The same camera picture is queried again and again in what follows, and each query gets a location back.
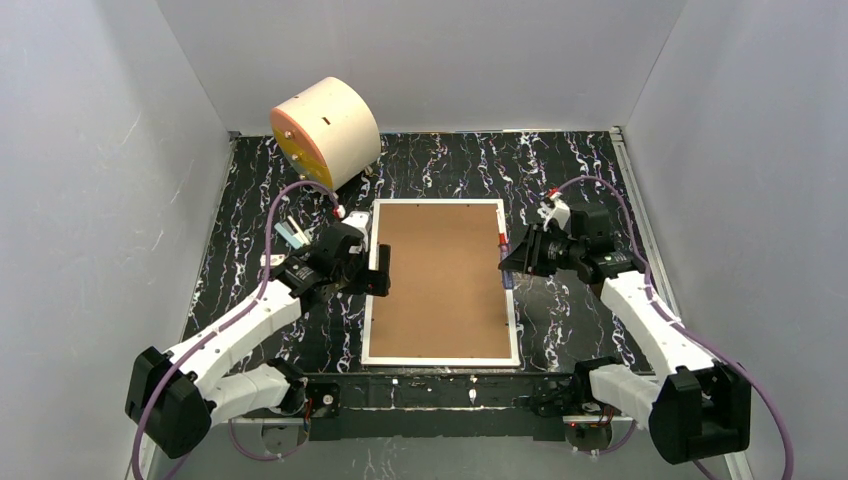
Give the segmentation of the blue red screwdriver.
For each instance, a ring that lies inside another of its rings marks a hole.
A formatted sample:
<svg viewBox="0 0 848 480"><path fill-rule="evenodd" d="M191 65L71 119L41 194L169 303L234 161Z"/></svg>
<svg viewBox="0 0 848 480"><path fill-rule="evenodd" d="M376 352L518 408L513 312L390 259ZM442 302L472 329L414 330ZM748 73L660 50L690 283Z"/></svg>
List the blue red screwdriver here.
<svg viewBox="0 0 848 480"><path fill-rule="evenodd" d="M498 248L499 248L499 262L502 262L503 260L505 260L508 257L508 255L510 253L509 241L508 241L507 234L505 232L499 233ZM512 273L510 271L506 271L506 270L503 270L503 269L499 269L499 271L500 271L500 274L501 274L502 285L503 285L504 289L505 290L512 290L514 288L514 281L513 281Z"/></svg>

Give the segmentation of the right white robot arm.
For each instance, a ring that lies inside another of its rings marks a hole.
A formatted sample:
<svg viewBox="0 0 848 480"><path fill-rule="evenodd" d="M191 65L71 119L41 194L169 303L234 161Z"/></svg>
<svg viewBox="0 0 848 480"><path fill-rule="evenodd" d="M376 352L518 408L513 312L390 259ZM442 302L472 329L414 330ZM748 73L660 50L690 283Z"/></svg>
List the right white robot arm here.
<svg viewBox="0 0 848 480"><path fill-rule="evenodd" d="M565 410L589 403L610 407L645 426L672 465L749 447L750 382L654 309L642 269L614 244L606 208L583 204L567 213L555 208L528 227L498 267L540 277L575 272L624 324L656 376L647 380L612 357L582 361L565 384L535 400L534 408L549 402Z"/></svg>

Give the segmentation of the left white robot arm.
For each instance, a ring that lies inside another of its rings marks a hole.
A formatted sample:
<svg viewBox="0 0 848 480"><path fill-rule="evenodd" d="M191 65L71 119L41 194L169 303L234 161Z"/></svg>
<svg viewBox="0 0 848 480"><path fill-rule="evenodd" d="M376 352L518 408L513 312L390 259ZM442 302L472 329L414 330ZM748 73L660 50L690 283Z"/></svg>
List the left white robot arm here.
<svg viewBox="0 0 848 480"><path fill-rule="evenodd" d="M338 293L387 296L391 248L378 245L378 266L370 268L371 223L369 213L354 211L290 254L264 256L264 285L190 339L136 357L126 414L168 458L179 459L212 427L246 413L302 413L308 379L290 363L231 370L266 338Z"/></svg>

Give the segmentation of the white picture frame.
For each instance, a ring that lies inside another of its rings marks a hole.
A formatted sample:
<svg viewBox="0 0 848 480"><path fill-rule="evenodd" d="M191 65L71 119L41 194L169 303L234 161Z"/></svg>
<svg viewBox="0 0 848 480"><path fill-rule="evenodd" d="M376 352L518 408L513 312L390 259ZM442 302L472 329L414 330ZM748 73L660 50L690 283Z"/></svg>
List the white picture frame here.
<svg viewBox="0 0 848 480"><path fill-rule="evenodd" d="M391 248L390 290L366 300L362 365L520 365L502 200L378 199L370 241Z"/></svg>

